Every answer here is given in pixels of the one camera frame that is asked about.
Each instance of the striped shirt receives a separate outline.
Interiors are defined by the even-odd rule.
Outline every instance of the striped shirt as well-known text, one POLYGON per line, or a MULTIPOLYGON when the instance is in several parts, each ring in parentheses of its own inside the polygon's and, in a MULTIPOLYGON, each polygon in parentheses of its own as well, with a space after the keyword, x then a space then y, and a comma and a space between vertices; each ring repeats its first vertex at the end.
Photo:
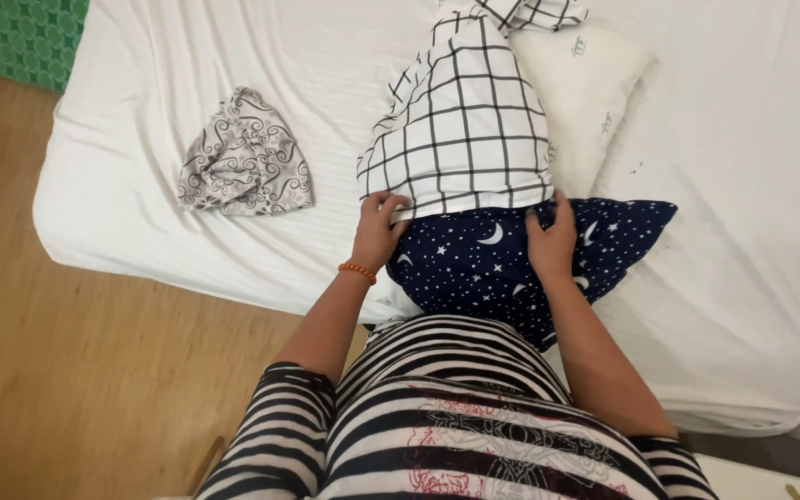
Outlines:
POLYGON ((570 405, 504 323, 389 322, 337 388, 267 367, 199 498, 717 500, 676 439, 623 437, 570 405))

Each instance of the white pillow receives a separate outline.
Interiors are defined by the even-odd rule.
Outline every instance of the white pillow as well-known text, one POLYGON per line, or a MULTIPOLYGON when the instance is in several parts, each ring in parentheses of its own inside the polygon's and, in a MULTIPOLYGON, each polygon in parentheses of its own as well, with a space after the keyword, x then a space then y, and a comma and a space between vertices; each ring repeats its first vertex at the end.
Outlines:
POLYGON ((518 29, 509 38, 545 108, 552 182, 569 197, 587 198, 652 56, 587 21, 556 33, 518 29))

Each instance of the green patterned fabric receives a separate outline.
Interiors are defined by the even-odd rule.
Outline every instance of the green patterned fabric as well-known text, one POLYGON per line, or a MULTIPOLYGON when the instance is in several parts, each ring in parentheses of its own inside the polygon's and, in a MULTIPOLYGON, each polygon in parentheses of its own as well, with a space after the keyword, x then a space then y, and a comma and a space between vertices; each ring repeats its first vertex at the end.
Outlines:
POLYGON ((63 92, 89 0, 0 0, 0 75, 63 92))

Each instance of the navy blue pillow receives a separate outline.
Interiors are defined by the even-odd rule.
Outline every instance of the navy blue pillow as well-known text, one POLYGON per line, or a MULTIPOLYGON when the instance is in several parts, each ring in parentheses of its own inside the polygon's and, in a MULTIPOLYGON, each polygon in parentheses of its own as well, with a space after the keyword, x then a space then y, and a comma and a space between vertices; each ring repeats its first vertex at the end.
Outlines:
MULTIPOLYGON (((572 273, 589 303, 603 297, 656 243, 677 206, 661 201, 571 199, 572 273)), ((554 199, 534 207, 543 229, 554 199)), ((549 304, 526 253, 525 208, 478 208, 415 219, 387 275, 425 313, 504 321, 538 350, 555 343, 549 304)))

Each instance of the white checkered cloth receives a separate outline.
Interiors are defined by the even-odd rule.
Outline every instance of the white checkered cloth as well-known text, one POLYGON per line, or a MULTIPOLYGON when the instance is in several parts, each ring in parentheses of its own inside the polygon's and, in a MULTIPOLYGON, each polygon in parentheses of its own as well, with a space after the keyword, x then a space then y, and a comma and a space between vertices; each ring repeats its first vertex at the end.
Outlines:
POLYGON ((539 98, 508 48, 508 29, 582 22, 575 0, 474 0, 432 29, 394 85, 390 112, 358 157, 360 199, 406 195, 393 221, 551 198, 549 138, 539 98))

